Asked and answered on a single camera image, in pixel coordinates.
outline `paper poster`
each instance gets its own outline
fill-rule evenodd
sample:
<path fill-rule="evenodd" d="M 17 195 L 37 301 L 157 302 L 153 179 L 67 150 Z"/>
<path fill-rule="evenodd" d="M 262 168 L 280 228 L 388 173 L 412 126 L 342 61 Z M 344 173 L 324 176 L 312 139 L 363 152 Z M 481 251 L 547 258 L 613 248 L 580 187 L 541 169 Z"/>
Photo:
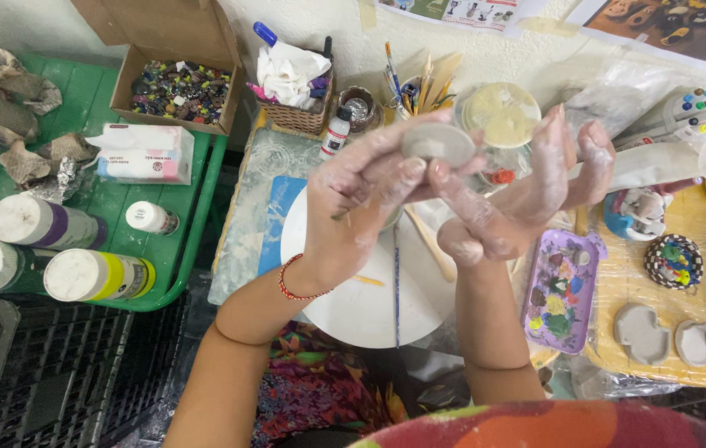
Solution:
<path fill-rule="evenodd" d="M 706 69 L 706 0 L 584 0 L 566 21 L 617 44 L 645 34 L 640 51 Z"/>
<path fill-rule="evenodd" d="M 518 37 L 516 23 L 535 15 L 547 0 L 375 0 L 385 10 L 425 22 Z"/>

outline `hand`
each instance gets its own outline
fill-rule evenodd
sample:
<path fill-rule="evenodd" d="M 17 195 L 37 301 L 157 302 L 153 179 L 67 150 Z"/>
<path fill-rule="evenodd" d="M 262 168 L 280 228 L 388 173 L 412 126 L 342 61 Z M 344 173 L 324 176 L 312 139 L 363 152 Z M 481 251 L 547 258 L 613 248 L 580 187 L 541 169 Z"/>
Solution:
<path fill-rule="evenodd" d="M 441 110 L 372 131 L 311 173 L 306 248 L 300 265 L 316 279 L 317 292 L 335 288 L 364 267 L 396 207 L 435 196 L 426 175 L 427 162 L 405 159 L 400 141 L 412 127 L 449 122 L 450 112 Z M 482 164 L 480 157 L 474 158 L 456 173 L 471 174 Z"/>
<path fill-rule="evenodd" d="M 563 106 L 552 107 L 533 133 L 533 173 L 489 199 L 466 187 L 446 163 L 433 160 L 428 173 L 432 188 L 458 215 L 439 229 L 439 247 L 459 267 L 483 258 L 517 258 L 558 210 L 604 199 L 613 178 L 613 144 L 598 121 L 583 126 L 577 141 L 584 161 L 579 177 L 568 180 L 577 159 L 574 141 Z"/>

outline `purple paint palette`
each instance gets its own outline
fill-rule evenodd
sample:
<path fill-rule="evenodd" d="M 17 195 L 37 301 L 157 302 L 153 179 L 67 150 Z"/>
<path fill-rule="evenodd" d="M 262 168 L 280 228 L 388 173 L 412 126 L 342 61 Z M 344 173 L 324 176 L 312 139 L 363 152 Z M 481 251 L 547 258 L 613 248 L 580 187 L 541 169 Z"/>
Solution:
<path fill-rule="evenodd" d="M 597 266 L 607 258 L 605 242 L 560 229 L 541 235 L 524 303 L 527 339 L 576 355 L 586 346 Z"/>

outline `red string bracelet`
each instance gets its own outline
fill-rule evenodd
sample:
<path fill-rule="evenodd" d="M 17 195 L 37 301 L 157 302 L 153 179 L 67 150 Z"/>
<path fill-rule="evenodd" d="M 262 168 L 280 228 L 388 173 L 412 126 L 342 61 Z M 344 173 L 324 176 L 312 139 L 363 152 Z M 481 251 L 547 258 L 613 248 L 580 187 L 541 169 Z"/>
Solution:
<path fill-rule="evenodd" d="M 317 295 L 314 296 L 308 296 L 308 297 L 298 297 L 295 294 L 292 294 L 291 292 L 287 291 L 287 287 L 283 285 L 283 273 L 284 271 L 287 270 L 287 266 L 292 264 L 292 261 L 297 260 L 298 258 L 301 258 L 303 256 L 302 253 L 298 253 L 296 256 L 290 258 L 285 265 L 281 268 L 281 275 L 278 277 L 278 287 L 281 289 L 281 292 L 283 292 L 284 296 L 287 297 L 289 300 L 311 300 L 311 299 L 316 299 L 317 297 L 324 296 L 328 294 L 328 292 L 331 292 L 333 290 L 328 290 L 326 292 L 320 292 Z"/>

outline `white cloth rag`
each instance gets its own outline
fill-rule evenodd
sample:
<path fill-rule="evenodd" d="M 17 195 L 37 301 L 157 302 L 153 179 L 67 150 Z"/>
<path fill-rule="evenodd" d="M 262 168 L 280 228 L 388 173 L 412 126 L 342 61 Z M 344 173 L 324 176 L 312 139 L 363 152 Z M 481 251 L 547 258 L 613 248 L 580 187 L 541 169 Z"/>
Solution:
<path fill-rule="evenodd" d="M 308 109 L 315 99 L 309 97 L 308 81 L 330 68 L 330 60 L 320 54 L 282 42 L 259 49 L 257 78 L 264 95 L 273 96 L 282 105 Z"/>

